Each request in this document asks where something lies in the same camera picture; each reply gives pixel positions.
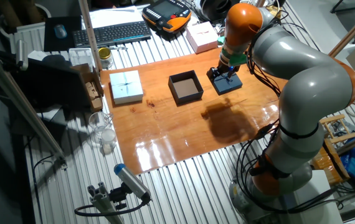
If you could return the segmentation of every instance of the glass jar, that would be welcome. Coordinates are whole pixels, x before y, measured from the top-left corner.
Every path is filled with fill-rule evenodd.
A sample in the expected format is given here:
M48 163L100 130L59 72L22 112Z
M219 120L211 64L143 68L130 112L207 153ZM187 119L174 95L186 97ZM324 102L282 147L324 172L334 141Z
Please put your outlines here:
M103 70L110 70L114 64L113 57L111 56L111 50L106 47L102 47L98 49L98 54L100 56Z

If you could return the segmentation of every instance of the wooden board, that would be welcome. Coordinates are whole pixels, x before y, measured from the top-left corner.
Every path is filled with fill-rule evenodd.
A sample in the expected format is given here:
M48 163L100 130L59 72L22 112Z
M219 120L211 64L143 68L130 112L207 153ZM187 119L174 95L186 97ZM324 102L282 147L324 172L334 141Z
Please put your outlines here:
M218 96L206 72L219 61L220 49L120 70L102 71L101 81L124 163L135 174L198 156L255 136L278 118L278 98L242 66L243 86ZM138 70L143 100L115 105L110 73ZM194 70L204 89L202 100L176 106L168 78ZM280 89L286 80L273 78Z

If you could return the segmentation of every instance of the blue block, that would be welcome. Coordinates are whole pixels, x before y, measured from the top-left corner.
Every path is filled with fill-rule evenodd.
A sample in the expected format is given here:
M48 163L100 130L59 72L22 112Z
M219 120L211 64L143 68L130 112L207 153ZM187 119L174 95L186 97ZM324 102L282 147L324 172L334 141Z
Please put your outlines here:
M212 82L218 95L228 93L242 87L242 82L236 73L231 78L227 78L227 73L216 77Z

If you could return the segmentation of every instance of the open brown box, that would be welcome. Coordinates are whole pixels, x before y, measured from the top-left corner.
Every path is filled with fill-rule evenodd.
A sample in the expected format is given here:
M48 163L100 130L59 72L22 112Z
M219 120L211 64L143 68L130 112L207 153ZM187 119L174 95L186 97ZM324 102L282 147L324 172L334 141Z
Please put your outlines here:
M82 85L86 89L86 95L88 97L88 100L91 101L90 110L92 111L92 113L101 111L103 109L102 96L104 96L104 91L102 85L100 84L98 75L96 74L96 72L94 72L95 68L93 68L93 72L91 72L89 64L87 63L83 65L76 65L71 68L80 72L80 77L82 78ZM85 84L88 82L94 83L93 87L99 93L99 97L95 98L94 100L90 99L89 92L87 91L87 87Z

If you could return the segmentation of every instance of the pink box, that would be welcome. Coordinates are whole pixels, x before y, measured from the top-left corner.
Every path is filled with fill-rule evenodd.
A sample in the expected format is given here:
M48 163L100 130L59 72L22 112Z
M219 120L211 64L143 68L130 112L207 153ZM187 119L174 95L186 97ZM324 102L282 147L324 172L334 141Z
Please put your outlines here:
M186 30L186 37L197 54L217 48L217 38L219 36L210 22L188 27Z

